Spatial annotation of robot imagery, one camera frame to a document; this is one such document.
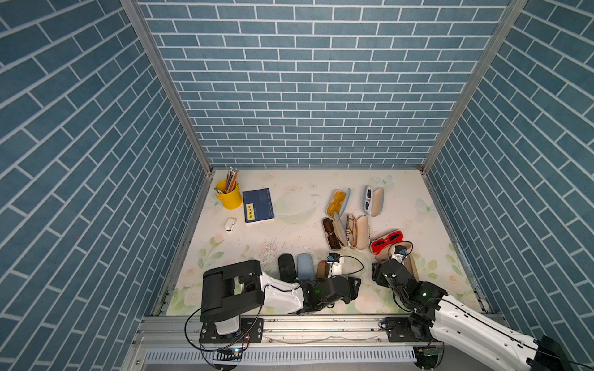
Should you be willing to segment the plaid beige glasses case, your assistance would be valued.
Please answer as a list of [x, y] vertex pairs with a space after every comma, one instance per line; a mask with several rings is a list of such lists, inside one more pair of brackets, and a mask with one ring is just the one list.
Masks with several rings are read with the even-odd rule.
[[329, 264], [327, 261], [320, 261], [317, 265], [316, 279], [322, 280], [329, 277]]

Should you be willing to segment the light blue denim case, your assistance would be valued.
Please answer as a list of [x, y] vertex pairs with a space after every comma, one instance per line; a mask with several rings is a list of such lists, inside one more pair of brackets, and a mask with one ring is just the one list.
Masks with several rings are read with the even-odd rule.
[[300, 281], [315, 281], [316, 272], [310, 254], [300, 254], [297, 257], [297, 275]]

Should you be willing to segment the black glasses case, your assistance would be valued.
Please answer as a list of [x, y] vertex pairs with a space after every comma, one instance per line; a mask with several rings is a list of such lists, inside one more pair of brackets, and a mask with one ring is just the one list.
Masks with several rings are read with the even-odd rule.
[[287, 283], [294, 283], [297, 281], [294, 256], [288, 253], [280, 255], [278, 257], [278, 267], [281, 281]]

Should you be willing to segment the beige case purple glasses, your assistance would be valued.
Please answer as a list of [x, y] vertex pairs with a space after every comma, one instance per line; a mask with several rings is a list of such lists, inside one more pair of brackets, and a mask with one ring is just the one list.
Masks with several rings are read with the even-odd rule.
[[403, 258], [402, 264], [404, 264], [406, 270], [416, 279], [419, 280], [419, 273], [417, 271], [414, 257], [412, 254], [408, 254], [405, 258]]

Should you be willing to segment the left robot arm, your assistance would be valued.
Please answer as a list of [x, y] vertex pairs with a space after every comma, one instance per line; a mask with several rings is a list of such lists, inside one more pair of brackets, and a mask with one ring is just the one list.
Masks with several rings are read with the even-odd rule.
[[338, 275], [315, 281], [288, 283], [261, 270], [261, 262], [242, 261], [204, 273], [200, 320], [214, 324], [217, 334], [235, 334], [240, 318], [254, 309], [273, 307], [289, 315], [320, 312], [338, 301], [358, 297], [361, 280]]

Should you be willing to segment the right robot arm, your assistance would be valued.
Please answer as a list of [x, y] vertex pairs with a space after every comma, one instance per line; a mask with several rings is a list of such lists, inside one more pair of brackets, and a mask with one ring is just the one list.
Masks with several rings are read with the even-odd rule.
[[391, 259], [372, 266], [373, 281], [391, 289], [410, 311], [411, 333], [447, 343], [493, 370], [571, 370], [563, 348], [543, 335], [535, 339], [495, 322], [428, 281], [418, 281]]

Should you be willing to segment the flag pattern glasses case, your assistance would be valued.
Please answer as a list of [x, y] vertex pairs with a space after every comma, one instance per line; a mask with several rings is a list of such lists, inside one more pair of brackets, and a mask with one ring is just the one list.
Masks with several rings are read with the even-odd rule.
[[357, 219], [357, 247], [354, 250], [365, 250], [370, 247], [371, 236], [368, 223], [368, 217], [363, 215], [355, 217]]

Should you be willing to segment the grey case tortoise sunglasses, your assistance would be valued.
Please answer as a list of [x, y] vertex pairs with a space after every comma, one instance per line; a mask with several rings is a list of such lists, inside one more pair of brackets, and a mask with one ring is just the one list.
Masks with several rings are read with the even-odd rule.
[[342, 222], [340, 221], [340, 218], [337, 216], [333, 216], [333, 217], [329, 217], [334, 221], [334, 230], [336, 235], [338, 236], [338, 238], [340, 239], [340, 241], [343, 244], [343, 247], [347, 246], [347, 237], [346, 237], [346, 230], [344, 225], [342, 224]]

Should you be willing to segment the light blue case white sunglasses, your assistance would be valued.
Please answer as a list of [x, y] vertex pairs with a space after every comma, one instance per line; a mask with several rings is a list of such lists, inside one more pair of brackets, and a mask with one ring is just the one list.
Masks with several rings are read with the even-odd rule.
[[379, 216], [383, 210], [385, 191], [383, 188], [376, 188], [373, 190], [373, 207], [372, 214], [368, 216]]

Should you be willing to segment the blue case yellow glasses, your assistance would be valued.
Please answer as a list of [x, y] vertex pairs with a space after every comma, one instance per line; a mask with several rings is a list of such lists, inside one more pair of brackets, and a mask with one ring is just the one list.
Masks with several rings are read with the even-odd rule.
[[326, 207], [326, 214], [330, 217], [334, 216], [334, 214], [342, 216], [344, 210], [346, 210], [350, 195], [350, 188], [347, 188], [346, 191], [334, 190], [328, 206]]

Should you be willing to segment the yellow tinted glasses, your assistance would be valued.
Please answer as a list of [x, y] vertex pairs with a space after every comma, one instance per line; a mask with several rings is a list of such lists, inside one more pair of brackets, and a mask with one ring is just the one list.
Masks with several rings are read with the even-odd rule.
[[329, 204], [326, 207], [326, 214], [328, 216], [337, 215], [341, 216], [343, 213], [343, 204], [347, 195], [341, 190], [335, 190], [330, 198]]

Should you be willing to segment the tortoise brown sunglasses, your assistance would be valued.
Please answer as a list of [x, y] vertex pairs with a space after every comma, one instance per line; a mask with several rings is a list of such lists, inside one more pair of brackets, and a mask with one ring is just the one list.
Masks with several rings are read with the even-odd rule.
[[323, 219], [323, 229], [326, 234], [326, 239], [331, 250], [340, 250], [343, 247], [342, 242], [338, 238], [334, 230], [334, 221], [327, 217]]

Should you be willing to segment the dark blue book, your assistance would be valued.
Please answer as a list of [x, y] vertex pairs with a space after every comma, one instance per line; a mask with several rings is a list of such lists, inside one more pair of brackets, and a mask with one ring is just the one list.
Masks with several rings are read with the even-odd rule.
[[245, 191], [242, 196], [246, 224], [275, 219], [269, 188]]

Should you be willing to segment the yellow pencil cup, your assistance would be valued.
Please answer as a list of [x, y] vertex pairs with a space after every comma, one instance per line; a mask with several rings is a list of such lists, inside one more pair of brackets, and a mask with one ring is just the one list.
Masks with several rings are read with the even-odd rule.
[[215, 186], [215, 196], [221, 202], [224, 209], [236, 210], [243, 204], [241, 196], [241, 187], [237, 182], [234, 184], [233, 190], [227, 192], [227, 180], [223, 179]]

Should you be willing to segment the coloured pencils bundle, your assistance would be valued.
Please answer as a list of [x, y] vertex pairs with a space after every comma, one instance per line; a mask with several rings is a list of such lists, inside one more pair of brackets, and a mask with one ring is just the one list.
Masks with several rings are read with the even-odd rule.
[[235, 189], [235, 184], [237, 182], [237, 176], [238, 176], [238, 169], [230, 168], [227, 173], [225, 193], [230, 193]]

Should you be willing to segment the red frame sunglasses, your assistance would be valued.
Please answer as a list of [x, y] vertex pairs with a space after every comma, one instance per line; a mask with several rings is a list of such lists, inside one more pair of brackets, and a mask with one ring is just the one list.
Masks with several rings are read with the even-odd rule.
[[400, 230], [393, 230], [386, 233], [383, 237], [379, 237], [371, 242], [371, 252], [374, 255], [379, 255], [384, 249], [391, 245], [402, 242], [404, 235]]

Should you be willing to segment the thin amber frame glasses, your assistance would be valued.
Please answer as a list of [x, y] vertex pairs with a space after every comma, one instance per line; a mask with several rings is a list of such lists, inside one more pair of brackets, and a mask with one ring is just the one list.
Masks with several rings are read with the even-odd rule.
[[357, 219], [353, 214], [348, 214], [346, 216], [346, 239], [348, 246], [351, 249], [355, 249], [357, 247], [357, 237]]

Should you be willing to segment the white frame sunglasses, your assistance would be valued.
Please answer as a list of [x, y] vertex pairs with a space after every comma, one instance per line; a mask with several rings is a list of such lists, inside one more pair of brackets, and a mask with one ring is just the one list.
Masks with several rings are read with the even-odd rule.
[[365, 187], [364, 190], [364, 201], [363, 201], [364, 212], [367, 215], [372, 214], [372, 207], [373, 207], [373, 190], [369, 185]]

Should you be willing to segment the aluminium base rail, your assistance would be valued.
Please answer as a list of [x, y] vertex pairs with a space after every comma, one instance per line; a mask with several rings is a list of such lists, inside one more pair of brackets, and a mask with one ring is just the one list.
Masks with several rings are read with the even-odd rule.
[[450, 344], [415, 340], [406, 315], [265, 315], [256, 342], [241, 358], [193, 348], [203, 331], [197, 319], [145, 317], [125, 357], [123, 370], [415, 370], [420, 352], [439, 370], [486, 370]]

